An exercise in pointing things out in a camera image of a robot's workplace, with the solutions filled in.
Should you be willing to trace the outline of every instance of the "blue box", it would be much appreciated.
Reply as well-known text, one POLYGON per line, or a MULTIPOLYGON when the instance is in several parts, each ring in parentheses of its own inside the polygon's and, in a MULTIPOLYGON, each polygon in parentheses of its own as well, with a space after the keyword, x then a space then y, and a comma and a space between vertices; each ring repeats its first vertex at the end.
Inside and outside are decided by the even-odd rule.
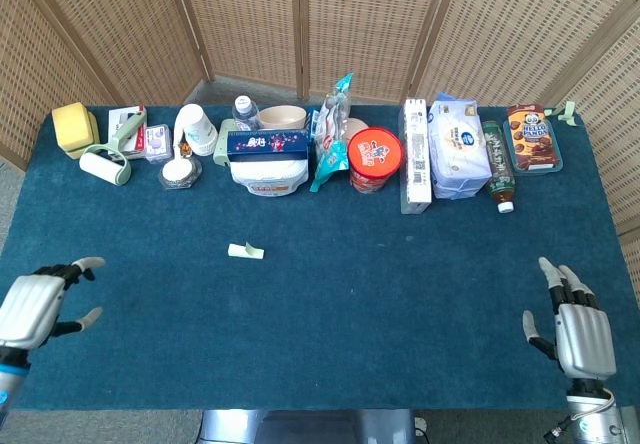
POLYGON ((227 156, 231 162, 307 159, 308 131, 231 131, 227 137, 227 156))

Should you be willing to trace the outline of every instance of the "bottle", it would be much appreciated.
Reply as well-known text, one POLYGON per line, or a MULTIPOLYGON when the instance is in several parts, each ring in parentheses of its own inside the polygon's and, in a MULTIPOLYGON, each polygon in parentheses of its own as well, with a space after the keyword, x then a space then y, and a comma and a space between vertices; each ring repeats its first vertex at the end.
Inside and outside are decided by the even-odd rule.
POLYGON ((484 121, 482 131, 487 142, 487 154, 491 165, 491 179, 487 184, 489 193, 498 203, 498 212, 501 214, 512 212, 516 180, 509 164, 500 124, 496 121, 484 121))
POLYGON ((233 119, 240 131, 257 131, 260 129, 258 106, 248 96, 238 96, 233 107, 233 119))

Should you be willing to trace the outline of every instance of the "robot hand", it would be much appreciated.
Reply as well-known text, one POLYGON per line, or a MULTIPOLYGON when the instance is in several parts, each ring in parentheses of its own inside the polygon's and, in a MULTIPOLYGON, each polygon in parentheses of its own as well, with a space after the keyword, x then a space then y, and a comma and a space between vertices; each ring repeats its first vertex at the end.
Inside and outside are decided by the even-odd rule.
POLYGON ((18 277, 9 289, 0 307, 0 429, 29 373, 29 351, 50 337, 87 329, 102 314, 102 308, 96 307, 75 321, 58 322, 67 290, 80 276, 93 281, 91 269, 104 264, 101 257, 85 257, 69 265, 42 267, 18 277))
POLYGON ((545 434, 548 443, 570 425, 576 442, 626 443, 624 427, 613 393, 603 381, 616 373, 616 361, 607 314, 596 297, 566 266, 557 269, 544 257, 539 260, 549 285, 556 328, 555 344, 540 337, 531 311, 524 311, 522 327, 527 342, 557 361, 573 380, 567 393, 571 414, 545 434))

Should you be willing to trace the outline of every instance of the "blue felt tablecloth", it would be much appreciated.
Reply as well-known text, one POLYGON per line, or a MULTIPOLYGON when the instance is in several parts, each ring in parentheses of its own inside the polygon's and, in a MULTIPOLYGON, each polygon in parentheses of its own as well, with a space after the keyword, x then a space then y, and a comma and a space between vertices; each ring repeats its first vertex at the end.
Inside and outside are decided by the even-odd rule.
MULTIPOLYGON (((107 109, 95 108, 105 136, 107 109)), ((219 125, 229 107, 206 107, 219 125)), ((398 107, 351 115, 396 129, 398 107)), ((149 108, 172 125, 178 108, 149 108)), ((504 119, 504 109, 481 109, 504 119)), ((563 407, 568 382, 523 337, 531 309, 552 337, 538 256, 573 267, 609 313, 622 405, 640 404, 640 316, 587 133, 554 123, 557 174, 519 178, 516 211, 485 192, 400 214, 346 173, 311 194, 250 195, 201 158, 193 188, 164 191, 133 162, 116 187, 82 172, 42 127, 0 260, 3 293, 45 264, 104 256, 62 319, 101 305, 88 332, 32 354, 18 406, 108 408, 563 407), (229 243, 266 249, 227 257, 229 243)))

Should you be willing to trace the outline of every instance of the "woven panel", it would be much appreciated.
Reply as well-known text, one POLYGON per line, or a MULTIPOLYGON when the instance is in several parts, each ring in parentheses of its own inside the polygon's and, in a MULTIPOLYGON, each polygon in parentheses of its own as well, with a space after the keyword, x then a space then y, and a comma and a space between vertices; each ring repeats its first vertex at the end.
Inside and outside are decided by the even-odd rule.
POLYGON ((532 101, 620 0, 452 0, 419 94, 532 101))
POLYGON ((174 0, 55 0, 129 102, 180 104, 200 69, 174 0))
POLYGON ((51 109, 109 102, 31 0, 0 0, 0 33, 0 143, 28 162, 51 109))
POLYGON ((295 87, 291 0, 191 0, 216 73, 295 87))
POLYGON ((640 19, 566 96, 584 118, 616 224, 640 217, 640 19))
POLYGON ((640 306, 640 240, 624 244, 622 246, 624 259, 627 261, 629 275, 633 282, 633 289, 636 293, 638 306, 640 306))
POLYGON ((309 0, 311 89, 327 92, 352 70, 354 94, 400 99, 430 3, 309 0))

